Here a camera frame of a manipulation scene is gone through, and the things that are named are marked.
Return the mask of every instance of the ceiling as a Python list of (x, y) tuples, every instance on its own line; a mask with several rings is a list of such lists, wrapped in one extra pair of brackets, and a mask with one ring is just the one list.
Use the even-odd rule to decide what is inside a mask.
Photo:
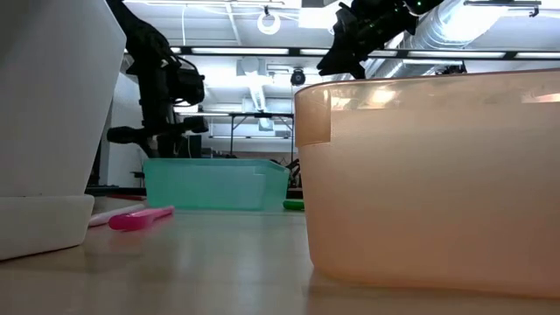
[[(329, 47), (333, 42), (331, 33), (323, 28), (298, 27), (298, 14), (309, 13), (309, 9), (298, 9), (299, 1), (289, 1), (283, 9), (271, 9), (272, 12), (286, 14), (281, 17), (281, 27), (274, 35), (259, 31), (257, 19), (262, 9), (258, 7), (233, 7), (236, 14), (233, 22), (225, 7), (199, 7), (192, 5), (148, 5), (146, 3), (127, 3), (139, 18), (154, 25), (173, 46), (281, 46), (281, 47)], [(560, 47), (560, 19), (553, 17), (529, 18), (502, 17), (485, 34), (472, 42), (468, 49), (526, 49), (556, 50)], [(202, 57), (187, 56), (204, 74), (207, 84), (205, 108), (220, 109), (221, 103), (241, 103), (250, 97), (248, 87), (239, 84), (236, 79), (236, 64), (241, 57)], [(311, 83), (329, 80), (317, 75), (315, 66), (319, 58), (278, 58), (266, 59), (269, 65), (284, 65), (290, 68), (302, 67)], [(502, 62), (473, 61), (468, 62), (469, 72), (507, 71), (515, 69), (560, 67), (556, 62)], [(298, 89), (291, 87), (289, 76), (280, 76), (273, 84), (264, 86), (267, 98), (290, 99)]]

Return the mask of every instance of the translucent plastic container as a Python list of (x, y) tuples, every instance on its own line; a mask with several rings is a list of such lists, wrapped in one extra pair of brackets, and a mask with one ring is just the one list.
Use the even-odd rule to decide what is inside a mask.
[(148, 203), (177, 209), (282, 209), (290, 172), (267, 160), (150, 159), (144, 165)]
[(311, 259), (367, 284), (560, 298), (560, 71), (296, 95)]

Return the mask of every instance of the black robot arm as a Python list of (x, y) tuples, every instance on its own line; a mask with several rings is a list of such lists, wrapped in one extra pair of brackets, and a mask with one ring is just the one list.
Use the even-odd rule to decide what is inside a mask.
[[(206, 132), (203, 117), (189, 117), (175, 122), (173, 105), (204, 100), (204, 76), (196, 66), (176, 56), (169, 42), (155, 27), (136, 17), (123, 0), (107, 0), (118, 24), (127, 37), (126, 48), (134, 59), (127, 74), (138, 78), (143, 128), (117, 127), (108, 131), (110, 142), (138, 144), (150, 158), (173, 158), (174, 145), (188, 130)], [(157, 136), (157, 150), (149, 141)]]

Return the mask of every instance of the green object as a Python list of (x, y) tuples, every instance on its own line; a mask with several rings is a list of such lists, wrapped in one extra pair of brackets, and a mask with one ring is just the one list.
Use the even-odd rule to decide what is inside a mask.
[(305, 209), (304, 201), (301, 199), (288, 199), (283, 203), (283, 208), (286, 210), (301, 211)]
[(151, 207), (281, 210), (290, 171), (268, 160), (152, 158), (144, 164)]

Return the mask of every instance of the table surface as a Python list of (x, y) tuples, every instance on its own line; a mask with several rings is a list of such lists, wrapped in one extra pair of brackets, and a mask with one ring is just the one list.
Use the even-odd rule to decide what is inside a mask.
[(176, 213), (151, 229), (0, 263), (2, 314), (560, 314), (560, 301), (340, 283), (301, 213)]

